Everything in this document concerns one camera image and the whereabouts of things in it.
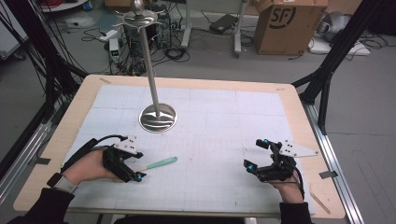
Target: black sweater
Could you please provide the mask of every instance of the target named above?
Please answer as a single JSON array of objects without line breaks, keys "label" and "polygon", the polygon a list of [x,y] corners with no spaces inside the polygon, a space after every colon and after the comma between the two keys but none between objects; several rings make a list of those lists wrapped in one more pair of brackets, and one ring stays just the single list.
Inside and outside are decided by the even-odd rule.
[{"label": "black sweater", "polygon": [[[24,217],[8,224],[63,224],[67,207],[74,195],[57,189],[42,189],[41,195]],[[281,203],[282,224],[311,224],[308,203]]]}]

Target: power strip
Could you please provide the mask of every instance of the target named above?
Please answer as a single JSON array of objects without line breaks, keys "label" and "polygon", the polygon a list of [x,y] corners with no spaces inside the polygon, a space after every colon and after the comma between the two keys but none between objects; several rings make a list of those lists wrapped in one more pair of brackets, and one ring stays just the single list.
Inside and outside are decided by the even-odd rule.
[{"label": "power strip", "polygon": [[99,37],[102,41],[108,41],[111,37],[117,34],[117,31],[111,30],[106,33],[106,35]]}]

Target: teal handle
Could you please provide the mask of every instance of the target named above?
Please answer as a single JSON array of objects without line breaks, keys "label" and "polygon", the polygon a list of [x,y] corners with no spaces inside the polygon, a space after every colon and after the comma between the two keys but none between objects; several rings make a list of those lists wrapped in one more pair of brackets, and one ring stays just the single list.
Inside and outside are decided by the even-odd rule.
[{"label": "teal handle", "polygon": [[163,165],[172,163],[174,161],[177,161],[177,157],[171,157],[171,158],[168,158],[168,159],[163,160],[163,161],[154,162],[154,163],[148,165],[147,168],[148,169],[152,169],[152,168],[155,168],[155,167],[159,167],[159,166],[163,166]]}]

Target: watch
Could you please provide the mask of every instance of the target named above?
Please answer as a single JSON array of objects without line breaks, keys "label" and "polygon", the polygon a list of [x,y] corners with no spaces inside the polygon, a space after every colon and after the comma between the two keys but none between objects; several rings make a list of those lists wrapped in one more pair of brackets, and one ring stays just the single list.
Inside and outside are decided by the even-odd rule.
[{"label": "watch", "polygon": [[78,185],[73,184],[68,179],[66,179],[64,175],[59,173],[53,174],[53,176],[47,182],[47,185],[54,189],[60,189],[69,193],[74,193],[78,187]]}]

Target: concrete floor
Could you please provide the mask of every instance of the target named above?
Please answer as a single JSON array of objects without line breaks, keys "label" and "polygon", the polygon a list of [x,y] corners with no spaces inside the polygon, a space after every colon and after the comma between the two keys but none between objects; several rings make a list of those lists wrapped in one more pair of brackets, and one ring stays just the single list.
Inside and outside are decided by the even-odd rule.
[{"label": "concrete floor", "polygon": [[[75,10],[65,12],[73,14]],[[96,21],[108,16],[102,7],[89,12]],[[204,18],[195,18],[207,28]],[[255,24],[257,18],[244,19],[244,26]],[[157,77],[237,80],[249,82],[291,83],[314,72],[324,55],[306,52],[290,56],[257,55],[254,47],[242,47],[236,59],[233,40],[194,32],[188,48],[191,55],[185,63],[167,62],[155,66]],[[83,42],[83,30],[63,34],[68,50],[90,73],[107,67],[103,43]],[[386,36],[396,44],[395,36]],[[396,194],[393,169],[396,155],[392,153],[396,119],[396,48],[372,49],[370,56],[345,60],[337,69],[331,85],[327,132],[365,223],[394,223]],[[0,159],[44,102],[44,92],[29,60],[7,60],[0,63]],[[23,213],[12,204],[32,167],[28,166],[15,188],[0,207],[0,223]],[[69,223],[96,223],[96,214],[68,214]],[[105,216],[102,223],[109,223]],[[314,220],[316,223],[348,223],[341,220]],[[259,219],[259,223],[278,223],[276,219]]]}]

